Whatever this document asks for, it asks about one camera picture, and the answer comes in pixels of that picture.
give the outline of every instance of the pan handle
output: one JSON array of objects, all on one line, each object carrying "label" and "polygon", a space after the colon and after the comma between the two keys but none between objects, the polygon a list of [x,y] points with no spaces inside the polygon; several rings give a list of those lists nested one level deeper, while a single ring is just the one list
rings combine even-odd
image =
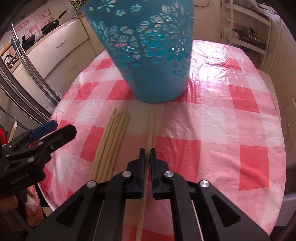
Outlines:
[{"label": "pan handle", "polygon": [[66,12],[68,11],[68,9],[67,10],[65,10],[58,18],[57,18],[57,20],[59,20]]}]

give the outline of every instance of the white shelf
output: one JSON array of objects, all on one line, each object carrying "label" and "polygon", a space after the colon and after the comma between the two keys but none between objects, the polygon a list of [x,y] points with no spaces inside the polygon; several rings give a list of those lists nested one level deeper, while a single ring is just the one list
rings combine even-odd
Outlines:
[{"label": "white shelf", "polygon": [[255,12],[253,12],[251,10],[248,10],[246,8],[243,8],[241,6],[238,6],[238,5],[235,5],[235,4],[232,4],[232,3],[225,3],[225,7],[229,8],[229,9],[239,11],[239,12],[242,12],[244,14],[247,14],[247,15],[259,20],[260,22],[266,24],[267,26],[271,27],[271,22],[270,21],[266,20],[265,18],[261,17],[260,15],[258,15],[257,13],[255,13]]},{"label": "white shelf", "polygon": [[246,48],[248,48],[248,49],[254,50],[254,51],[256,51],[256,52],[258,52],[258,53],[260,53],[260,54],[263,54],[263,55],[266,55],[266,54],[267,54],[267,52],[266,52],[265,50],[260,49],[260,48],[258,48],[258,47],[256,47],[256,46],[252,45],[252,44],[249,44],[249,43],[244,42],[244,41],[239,40],[239,39],[230,38],[230,37],[227,36],[227,35],[226,35],[225,37],[226,37],[231,43],[233,43],[233,44],[237,44],[237,45],[240,45],[240,46],[246,47]]}]

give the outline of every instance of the plastic tablecloth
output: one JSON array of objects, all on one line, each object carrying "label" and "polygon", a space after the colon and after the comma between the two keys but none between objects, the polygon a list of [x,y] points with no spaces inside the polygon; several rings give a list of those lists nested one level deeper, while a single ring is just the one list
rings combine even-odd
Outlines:
[{"label": "plastic tablecloth", "polygon": [[[193,42],[186,92],[165,104],[134,98],[108,53],[101,53],[71,85],[52,115],[72,124],[75,140],[52,154],[42,192],[54,210],[89,180],[93,158],[112,107],[130,121],[114,174],[146,147],[155,112],[157,158],[186,180],[210,181],[267,233],[283,200],[286,156],[280,121],[256,68],[238,48]],[[135,239],[139,200],[126,204],[123,240]],[[142,240],[174,240],[169,200],[154,200],[151,185]]]}]

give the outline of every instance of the kitchen counter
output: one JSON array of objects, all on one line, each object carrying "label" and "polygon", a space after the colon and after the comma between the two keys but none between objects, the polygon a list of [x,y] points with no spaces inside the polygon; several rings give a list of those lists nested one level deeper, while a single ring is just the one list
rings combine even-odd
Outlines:
[{"label": "kitchen counter", "polygon": [[[63,25],[59,26],[58,28],[54,29],[53,31],[51,31],[50,33],[48,33],[47,35],[45,35],[44,37],[42,37],[40,40],[38,40],[27,52],[26,54],[28,55],[34,48],[36,48],[39,44],[41,44],[45,39],[47,39],[49,36],[51,36],[52,34],[54,34],[55,32],[59,31],[61,28],[70,25],[71,23],[73,23],[74,21],[78,20],[79,18],[81,18],[81,16],[79,17],[75,17],[74,19],[64,23]],[[18,65],[21,63],[20,60],[18,60],[15,65],[11,68],[11,72],[13,73],[14,70],[18,67]]]}]

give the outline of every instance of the round table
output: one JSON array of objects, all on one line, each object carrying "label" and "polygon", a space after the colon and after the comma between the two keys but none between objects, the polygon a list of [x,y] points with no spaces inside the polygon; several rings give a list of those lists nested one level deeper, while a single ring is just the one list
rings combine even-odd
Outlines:
[{"label": "round table", "polygon": [[[75,140],[52,154],[42,192],[55,210],[89,180],[92,161],[112,107],[130,121],[114,174],[146,147],[155,112],[157,158],[187,181],[210,181],[268,234],[283,200],[286,159],[279,117],[256,68],[238,48],[193,42],[186,92],[165,104],[134,98],[106,51],[74,81],[52,115],[72,124]],[[142,240],[173,240],[169,200],[154,200],[148,185]],[[134,240],[139,202],[127,202],[123,240]]]}]

